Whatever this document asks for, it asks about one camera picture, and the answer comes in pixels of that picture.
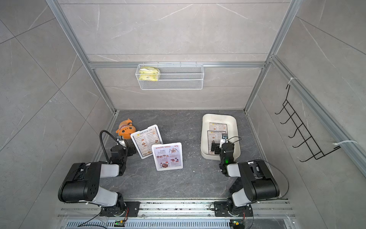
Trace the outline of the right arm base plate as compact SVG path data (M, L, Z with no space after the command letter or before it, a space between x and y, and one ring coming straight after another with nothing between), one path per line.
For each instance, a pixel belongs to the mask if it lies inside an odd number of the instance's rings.
M237 207L229 201L215 201L209 207L216 217L252 217L253 209L251 205Z

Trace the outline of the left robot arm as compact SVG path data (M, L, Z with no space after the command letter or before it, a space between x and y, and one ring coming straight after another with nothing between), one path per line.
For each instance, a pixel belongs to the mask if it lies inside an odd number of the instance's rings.
M58 199L64 203L89 203L101 207L100 216L127 216L128 207L121 193L100 186L102 178L121 177L127 159L136 153L127 140L117 139L111 148L108 162L74 163L58 191Z

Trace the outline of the dim sum inn menu sheet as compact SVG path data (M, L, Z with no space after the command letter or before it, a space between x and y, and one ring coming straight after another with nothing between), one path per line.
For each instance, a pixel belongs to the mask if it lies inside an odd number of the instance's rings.
M208 131L207 132L207 136L208 136L208 153L210 155L214 155L214 152L211 152L211 142L215 141L216 143L220 143L222 133L224 133L224 132L221 132L221 131Z

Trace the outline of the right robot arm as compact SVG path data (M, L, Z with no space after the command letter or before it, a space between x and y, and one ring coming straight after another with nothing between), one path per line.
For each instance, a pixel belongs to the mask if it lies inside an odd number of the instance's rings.
M225 139L220 143L212 142L211 150L220 156L222 174L236 178L229 189L227 201L214 203L221 214L240 216L249 209L250 204L280 196L280 188L264 160L235 162L234 143Z

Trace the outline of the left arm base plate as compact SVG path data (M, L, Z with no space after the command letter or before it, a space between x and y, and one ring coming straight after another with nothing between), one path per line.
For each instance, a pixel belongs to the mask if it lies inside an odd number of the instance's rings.
M141 202L128 201L122 205L118 202L113 207L102 207L99 216L101 217L137 217Z

